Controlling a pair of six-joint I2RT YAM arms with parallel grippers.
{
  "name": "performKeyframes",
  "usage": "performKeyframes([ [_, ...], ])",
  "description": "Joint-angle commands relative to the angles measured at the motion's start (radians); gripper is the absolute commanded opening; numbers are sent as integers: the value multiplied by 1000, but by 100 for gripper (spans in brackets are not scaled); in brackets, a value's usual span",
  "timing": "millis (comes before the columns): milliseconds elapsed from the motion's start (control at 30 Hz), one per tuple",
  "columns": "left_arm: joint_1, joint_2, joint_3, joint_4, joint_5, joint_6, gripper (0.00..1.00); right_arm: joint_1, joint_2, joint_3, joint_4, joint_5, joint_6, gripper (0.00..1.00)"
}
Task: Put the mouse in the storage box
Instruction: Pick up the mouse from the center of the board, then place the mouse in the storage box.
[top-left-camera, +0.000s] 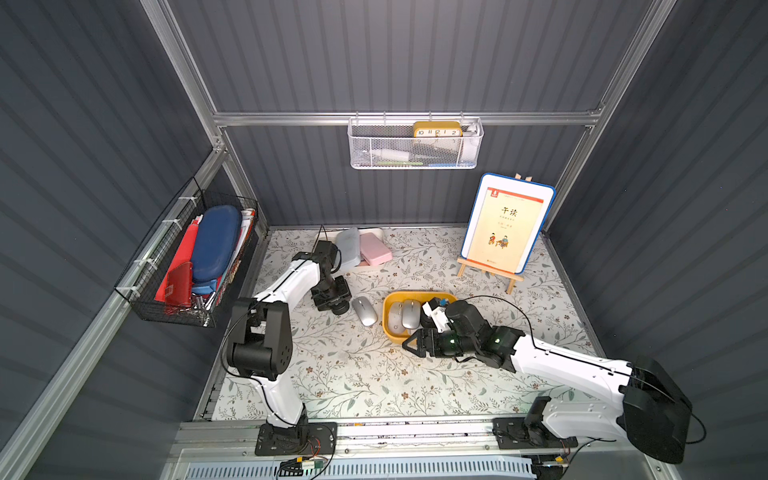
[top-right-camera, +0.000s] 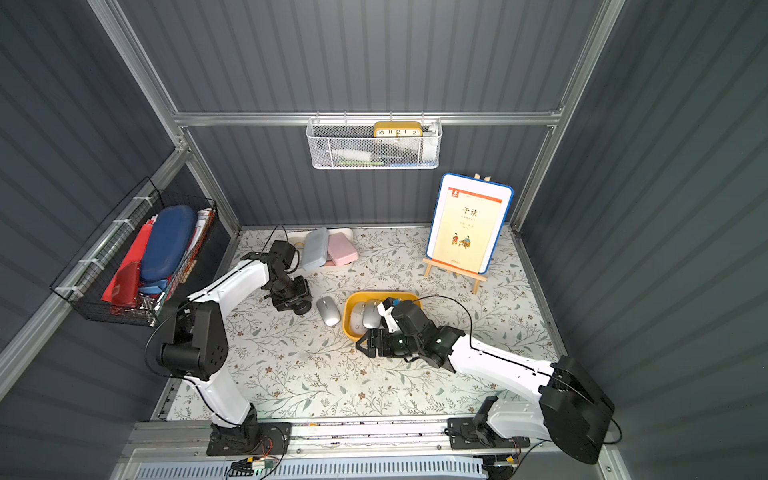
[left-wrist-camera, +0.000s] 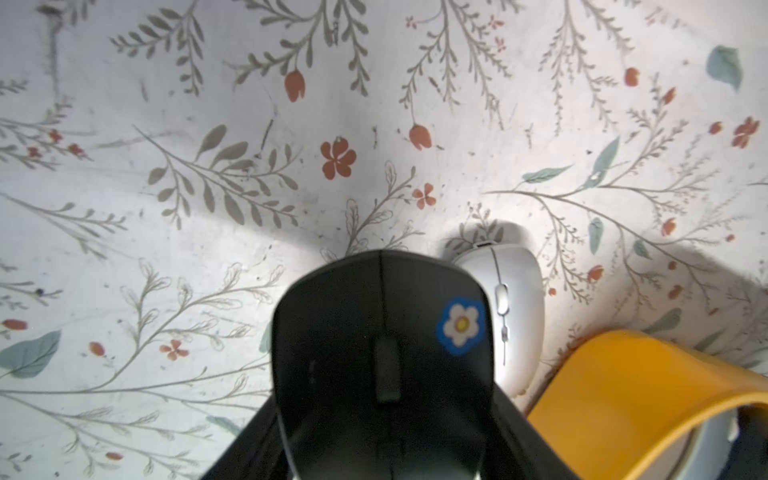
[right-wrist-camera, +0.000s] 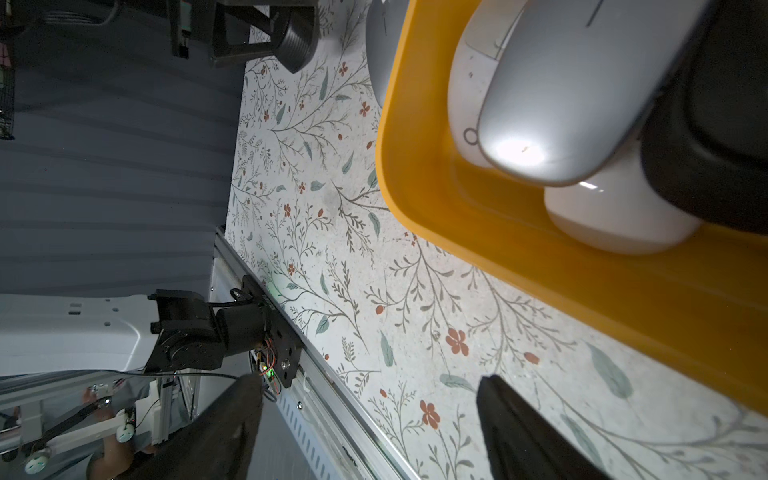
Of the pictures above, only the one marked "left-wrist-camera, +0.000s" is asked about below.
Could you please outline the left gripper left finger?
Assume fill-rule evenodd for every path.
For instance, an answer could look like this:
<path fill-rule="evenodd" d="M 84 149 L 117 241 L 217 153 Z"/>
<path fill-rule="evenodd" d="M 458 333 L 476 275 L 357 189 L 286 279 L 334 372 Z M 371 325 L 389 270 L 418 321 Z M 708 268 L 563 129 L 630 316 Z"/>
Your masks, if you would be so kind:
<path fill-rule="evenodd" d="M 271 395 L 203 480 L 292 479 Z"/>

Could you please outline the black mouse row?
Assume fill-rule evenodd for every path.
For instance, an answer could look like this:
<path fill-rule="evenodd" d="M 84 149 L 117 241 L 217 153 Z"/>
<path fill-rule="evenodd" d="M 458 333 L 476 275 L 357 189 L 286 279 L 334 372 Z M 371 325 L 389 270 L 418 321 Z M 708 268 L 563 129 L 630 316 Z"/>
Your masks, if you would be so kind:
<path fill-rule="evenodd" d="M 490 425 L 493 340 L 464 270 L 372 251 L 297 281 L 272 322 L 274 394 L 299 479 L 471 479 Z"/>

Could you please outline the silver mouse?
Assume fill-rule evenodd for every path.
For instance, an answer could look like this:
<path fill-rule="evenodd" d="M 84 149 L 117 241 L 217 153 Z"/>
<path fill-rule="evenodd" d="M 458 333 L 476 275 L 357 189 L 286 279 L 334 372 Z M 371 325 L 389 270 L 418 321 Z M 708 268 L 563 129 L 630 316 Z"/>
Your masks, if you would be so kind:
<path fill-rule="evenodd" d="M 536 258 L 521 245 L 485 242 L 454 263 L 479 283 L 488 299 L 496 384 L 511 398 L 523 395 L 544 341 L 543 280 Z"/>

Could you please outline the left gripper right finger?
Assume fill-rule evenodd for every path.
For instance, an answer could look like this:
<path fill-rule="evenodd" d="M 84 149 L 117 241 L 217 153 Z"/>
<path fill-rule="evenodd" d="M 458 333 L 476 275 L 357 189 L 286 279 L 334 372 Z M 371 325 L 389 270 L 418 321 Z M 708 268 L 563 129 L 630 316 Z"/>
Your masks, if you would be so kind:
<path fill-rule="evenodd" d="M 489 415 L 481 479 L 578 479 L 498 386 Z"/>

